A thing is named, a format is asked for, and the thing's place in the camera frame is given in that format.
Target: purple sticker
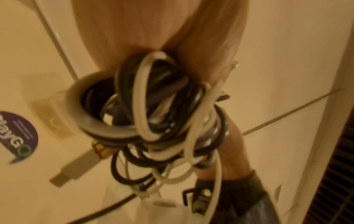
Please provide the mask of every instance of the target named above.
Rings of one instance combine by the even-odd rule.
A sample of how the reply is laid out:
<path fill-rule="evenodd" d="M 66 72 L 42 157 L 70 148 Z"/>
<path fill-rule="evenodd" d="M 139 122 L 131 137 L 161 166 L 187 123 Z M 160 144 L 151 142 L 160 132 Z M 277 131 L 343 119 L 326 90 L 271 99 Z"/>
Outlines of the purple sticker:
<path fill-rule="evenodd" d="M 16 163 L 28 158 L 36 150 L 38 133 L 25 118 L 0 111 L 0 143 L 15 156 L 10 163 Z"/>

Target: dark sleeve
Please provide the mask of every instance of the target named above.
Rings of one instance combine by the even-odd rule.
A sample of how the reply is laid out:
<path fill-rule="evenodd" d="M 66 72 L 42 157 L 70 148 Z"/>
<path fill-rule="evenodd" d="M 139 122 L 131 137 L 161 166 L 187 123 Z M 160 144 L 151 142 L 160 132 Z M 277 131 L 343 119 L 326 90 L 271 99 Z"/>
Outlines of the dark sleeve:
<path fill-rule="evenodd" d="M 193 212 L 204 214 L 213 192 L 214 181 L 197 180 Z M 218 206 L 210 223 L 279 224 L 273 204 L 255 171 L 244 179 L 224 180 Z"/>

